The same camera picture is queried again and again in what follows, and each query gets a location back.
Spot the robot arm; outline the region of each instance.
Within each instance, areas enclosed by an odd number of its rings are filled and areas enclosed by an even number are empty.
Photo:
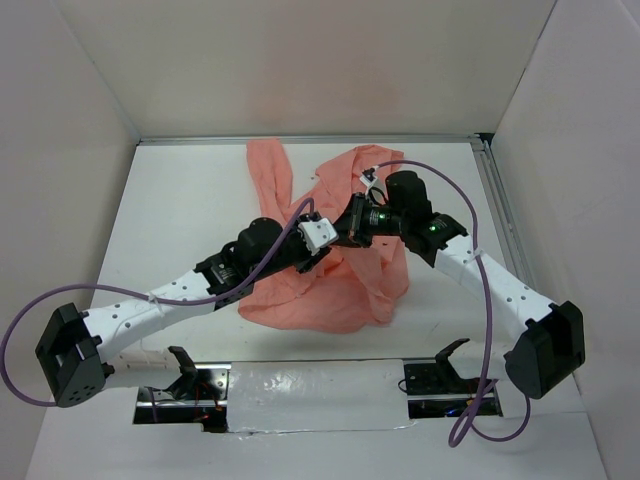
[[[58,308],[36,348],[56,404],[70,407],[105,385],[158,384],[150,380],[175,379],[178,373],[182,375],[170,388],[180,390],[181,383],[197,375],[181,348],[169,348],[173,368],[167,368],[165,356],[154,363],[148,357],[124,360],[120,352],[169,325],[240,300],[266,276],[292,266],[300,273],[311,270],[329,253],[330,245],[366,248],[375,235],[399,236],[410,251],[477,297],[483,296],[483,284],[475,259],[482,255],[496,315],[516,341],[505,355],[506,372],[527,396],[541,398],[584,362],[582,315],[573,304],[555,305],[485,253],[473,252],[466,230],[448,215],[432,211],[424,183],[414,172],[390,175],[386,187],[387,205],[376,206],[367,196],[355,194],[333,224],[317,213],[298,218],[255,278],[252,272],[282,233],[272,219],[253,221],[237,241],[179,279],[152,290],[147,298],[86,312],[78,312],[73,304]]]

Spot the purple cable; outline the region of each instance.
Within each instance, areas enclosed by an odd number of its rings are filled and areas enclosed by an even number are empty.
[[[215,303],[220,300],[224,300],[225,298],[231,297],[238,293],[240,290],[248,286],[256,277],[260,274],[262,269],[267,265],[269,260],[275,255],[282,242],[286,238],[287,234],[290,230],[293,229],[293,226],[300,215],[302,215],[302,211],[305,207],[309,205],[311,211],[314,210],[314,202],[312,198],[305,198],[302,203],[298,206],[298,208],[291,214],[291,218],[287,222],[287,224],[282,229],[282,232],[276,239],[271,248],[267,251],[267,254],[264,258],[258,263],[256,268],[249,274],[247,278],[242,281],[237,287],[229,290],[228,292],[222,293],[215,297],[205,298],[203,300],[189,300],[189,301],[180,301],[180,300],[169,300],[166,298],[157,298],[157,302],[163,305],[174,305],[178,307],[188,307],[188,306],[196,306],[196,305],[207,305],[209,303]],[[2,343],[0,343],[0,375],[2,376],[2,380],[5,385],[9,389],[11,393],[13,393],[16,397],[18,397],[23,402],[29,403],[31,405],[35,405],[37,407],[55,407],[55,402],[47,402],[44,400],[37,400],[35,398],[31,398],[28,395],[22,393],[18,388],[13,384],[11,378],[9,377],[9,372],[7,371],[7,345],[9,344],[9,338],[11,338],[11,334],[15,330],[16,326],[22,320],[22,318],[35,307],[37,304],[46,300],[49,297],[54,295],[58,295],[59,293],[70,292],[75,290],[101,290],[104,292],[113,292],[119,293],[121,295],[126,295],[128,297],[138,298],[140,300],[149,300],[149,295],[145,293],[136,292],[133,290],[128,290],[126,288],[114,287],[111,285],[102,285],[102,284],[92,284],[92,283],[75,283],[72,285],[65,285],[64,287],[54,288],[53,290],[49,290],[48,292],[43,293],[37,298],[31,300],[27,305],[25,305],[22,310],[18,312],[15,318],[9,324],[7,331],[2,337]]]
[[[471,231],[471,240],[473,242],[473,251],[478,250],[478,214],[476,213],[476,209],[471,203],[471,199],[467,196],[466,193],[447,175],[442,173],[440,170],[437,170],[427,164],[422,162],[416,162],[414,160],[391,160],[388,162],[383,162],[378,167],[386,167],[388,165],[414,165],[416,167],[421,167],[429,170],[431,173],[436,174],[440,178],[442,178],[445,182],[453,187],[453,189],[458,192],[458,194],[462,197],[464,202],[467,204],[469,211],[471,212],[471,220],[472,220],[472,231]],[[489,362],[491,361],[491,342],[493,341],[493,307],[491,304],[491,290],[489,289],[489,278],[487,277],[487,271],[484,268],[484,263],[482,261],[482,255],[478,255],[476,257],[476,262],[478,264],[478,270],[480,271],[480,278],[482,279],[482,289],[484,290],[484,303],[486,310],[486,318],[487,318],[487,330],[485,333],[484,340],[484,354],[482,357],[482,368],[480,369],[480,381],[478,382],[478,390],[476,391],[476,397],[471,402],[462,415],[458,417],[456,422],[453,424],[453,428],[449,433],[449,446],[451,448],[455,448],[460,445],[460,442],[464,440],[464,437],[469,433],[469,430],[473,429],[478,435],[486,440],[490,440],[492,442],[506,442],[516,438],[520,435],[524,429],[527,427],[529,423],[529,418],[531,417],[531,401],[528,397],[525,396],[527,402],[527,412],[525,414],[522,425],[516,432],[513,434],[504,437],[504,438],[495,438],[489,437],[484,433],[480,432],[476,427],[473,426],[473,421],[478,415],[478,410],[480,409],[480,405],[482,404],[482,398],[486,393],[488,393],[491,388],[493,388],[495,382],[490,382],[487,385],[487,376],[489,374]]]

